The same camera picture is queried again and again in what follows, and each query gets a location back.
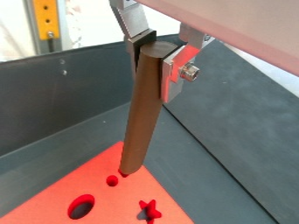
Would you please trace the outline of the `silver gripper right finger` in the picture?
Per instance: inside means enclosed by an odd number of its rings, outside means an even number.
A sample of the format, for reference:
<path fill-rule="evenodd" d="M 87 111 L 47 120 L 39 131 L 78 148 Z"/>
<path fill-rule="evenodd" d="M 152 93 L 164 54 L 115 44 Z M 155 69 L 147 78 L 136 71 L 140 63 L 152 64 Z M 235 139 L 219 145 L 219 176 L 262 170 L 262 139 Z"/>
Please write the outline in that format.
<path fill-rule="evenodd" d="M 194 65 L 202 48 L 214 40 L 210 34 L 180 24 L 179 46 L 163 60 L 162 100 L 168 103 L 183 90 L 183 82 L 196 80 L 200 69 Z"/>

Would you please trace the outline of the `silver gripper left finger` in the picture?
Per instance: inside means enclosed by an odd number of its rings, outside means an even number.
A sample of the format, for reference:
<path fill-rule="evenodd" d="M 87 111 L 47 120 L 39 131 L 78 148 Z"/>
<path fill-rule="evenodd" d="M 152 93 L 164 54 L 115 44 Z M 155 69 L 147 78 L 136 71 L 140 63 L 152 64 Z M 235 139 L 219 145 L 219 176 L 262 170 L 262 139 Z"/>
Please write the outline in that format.
<path fill-rule="evenodd" d="M 140 47 L 156 41 L 156 31 L 147 23 L 143 5 L 136 0 L 108 0 L 124 33 L 126 49 L 131 56 L 132 75 L 136 75 Z"/>

